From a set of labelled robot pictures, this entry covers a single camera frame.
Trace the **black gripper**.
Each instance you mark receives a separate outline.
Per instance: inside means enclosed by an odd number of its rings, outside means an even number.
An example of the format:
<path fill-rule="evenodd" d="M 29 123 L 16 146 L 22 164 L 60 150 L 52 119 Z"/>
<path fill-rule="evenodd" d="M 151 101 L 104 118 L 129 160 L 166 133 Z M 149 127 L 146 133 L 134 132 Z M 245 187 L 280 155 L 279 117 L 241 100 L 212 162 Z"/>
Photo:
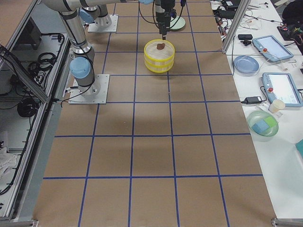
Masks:
<path fill-rule="evenodd" d="M 166 40 L 166 34 L 170 30 L 171 18 L 176 18 L 175 0 L 155 0 L 156 20 L 162 40 Z"/>

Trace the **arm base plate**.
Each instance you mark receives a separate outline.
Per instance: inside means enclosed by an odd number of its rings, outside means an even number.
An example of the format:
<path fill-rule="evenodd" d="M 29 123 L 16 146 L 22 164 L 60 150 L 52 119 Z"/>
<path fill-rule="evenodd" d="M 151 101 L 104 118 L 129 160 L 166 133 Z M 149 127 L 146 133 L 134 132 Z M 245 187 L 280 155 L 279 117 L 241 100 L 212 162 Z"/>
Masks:
<path fill-rule="evenodd" d="M 77 88 L 71 90 L 71 99 L 68 100 L 68 103 L 71 105 L 106 104 L 109 80 L 109 74 L 95 74 L 95 82 L 86 91 L 87 88 L 79 87 L 76 79 L 74 79 L 73 86 Z"/>
<path fill-rule="evenodd" d="M 117 31 L 118 15 L 98 17 L 95 23 L 88 27 L 89 33 L 115 33 Z"/>

